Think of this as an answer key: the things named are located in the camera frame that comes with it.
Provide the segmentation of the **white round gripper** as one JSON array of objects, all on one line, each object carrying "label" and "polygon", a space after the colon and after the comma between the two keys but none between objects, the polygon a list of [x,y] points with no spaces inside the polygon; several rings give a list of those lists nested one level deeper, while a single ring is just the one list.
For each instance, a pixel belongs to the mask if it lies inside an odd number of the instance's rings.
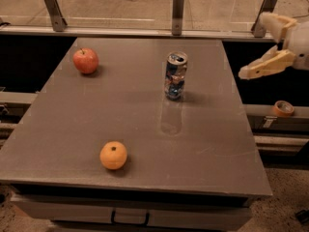
[{"label": "white round gripper", "polygon": [[309,22],[297,24],[295,18],[267,12],[260,14],[259,22],[277,43],[286,37],[285,49],[279,50],[274,46],[261,58],[242,67],[240,79],[281,73],[291,65],[297,70],[309,71]]}]

